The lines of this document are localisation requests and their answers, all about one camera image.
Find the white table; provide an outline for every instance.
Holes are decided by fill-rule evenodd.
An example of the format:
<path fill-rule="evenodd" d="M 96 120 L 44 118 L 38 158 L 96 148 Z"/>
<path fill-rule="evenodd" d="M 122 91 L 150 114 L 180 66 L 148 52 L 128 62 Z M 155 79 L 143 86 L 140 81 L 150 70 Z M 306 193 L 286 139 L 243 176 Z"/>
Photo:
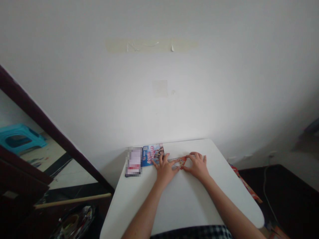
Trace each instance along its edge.
<path fill-rule="evenodd" d="M 210 139 L 164 143 L 170 158 L 191 151 L 207 155 L 207 168 L 218 186 L 257 227 L 264 225 L 264 216 L 243 183 Z M 117 184 L 100 238 L 121 238 L 129 223 L 146 199 L 155 180 L 156 169 L 143 167 L 140 177 L 125 177 L 125 165 Z M 211 198 L 202 184 L 181 170 L 163 192 L 156 212 L 152 235 L 178 228 L 202 225 L 223 225 Z"/>

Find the mirror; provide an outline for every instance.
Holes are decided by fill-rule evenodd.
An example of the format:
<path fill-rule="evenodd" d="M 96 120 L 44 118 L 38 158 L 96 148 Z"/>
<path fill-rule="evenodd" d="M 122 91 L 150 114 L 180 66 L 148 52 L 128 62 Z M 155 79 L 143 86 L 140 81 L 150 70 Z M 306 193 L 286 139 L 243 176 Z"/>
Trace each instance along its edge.
<path fill-rule="evenodd" d="M 0 90 L 0 145 L 53 178 L 44 202 L 107 193 L 79 163 Z"/>

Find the white cable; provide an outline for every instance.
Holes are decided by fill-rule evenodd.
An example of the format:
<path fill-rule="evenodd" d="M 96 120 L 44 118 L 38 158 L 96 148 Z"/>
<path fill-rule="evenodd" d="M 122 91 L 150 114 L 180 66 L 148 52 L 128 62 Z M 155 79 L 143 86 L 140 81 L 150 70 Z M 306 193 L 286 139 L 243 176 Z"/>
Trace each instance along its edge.
<path fill-rule="evenodd" d="M 266 200 L 267 200 L 267 202 L 268 202 L 268 205 L 269 205 L 269 207 L 270 207 L 270 209 L 271 209 L 271 211 L 272 211 L 272 213 L 273 213 L 273 216 L 275 217 L 276 222 L 278 222 L 277 217 L 276 217 L 275 213 L 273 212 L 272 207 L 270 206 L 270 202 L 269 202 L 269 200 L 268 200 L 268 198 L 267 198 L 266 191 L 265 191 L 265 187 L 266 187 L 266 171 L 267 171 L 268 168 L 269 168 L 269 166 L 267 166 L 267 167 L 265 168 L 265 170 L 264 170 L 264 186 L 263 186 L 263 190 L 264 190 L 264 195 L 265 195 L 265 197 L 266 197 Z"/>

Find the checkered shirt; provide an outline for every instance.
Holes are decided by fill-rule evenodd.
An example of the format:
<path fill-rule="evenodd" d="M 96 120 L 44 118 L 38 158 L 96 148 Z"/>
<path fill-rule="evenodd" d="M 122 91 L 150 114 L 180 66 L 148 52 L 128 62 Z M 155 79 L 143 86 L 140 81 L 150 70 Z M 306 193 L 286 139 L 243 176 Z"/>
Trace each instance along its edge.
<path fill-rule="evenodd" d="M 196 226 L 156 234 L 151 239 L 233 239 L 225 225 Z"/>

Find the blue stool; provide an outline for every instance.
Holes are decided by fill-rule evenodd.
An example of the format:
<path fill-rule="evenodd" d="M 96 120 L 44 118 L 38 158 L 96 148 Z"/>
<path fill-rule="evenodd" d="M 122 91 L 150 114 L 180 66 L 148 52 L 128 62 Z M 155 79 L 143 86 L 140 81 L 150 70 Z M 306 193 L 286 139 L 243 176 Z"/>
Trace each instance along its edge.
<path fill-rule="evenodd" d="M 0 145 L 15 153 L 19 153 L 32 147 L 45 147 L 45 138 L 23 124 L 14 124 L 0 128 Z"/>

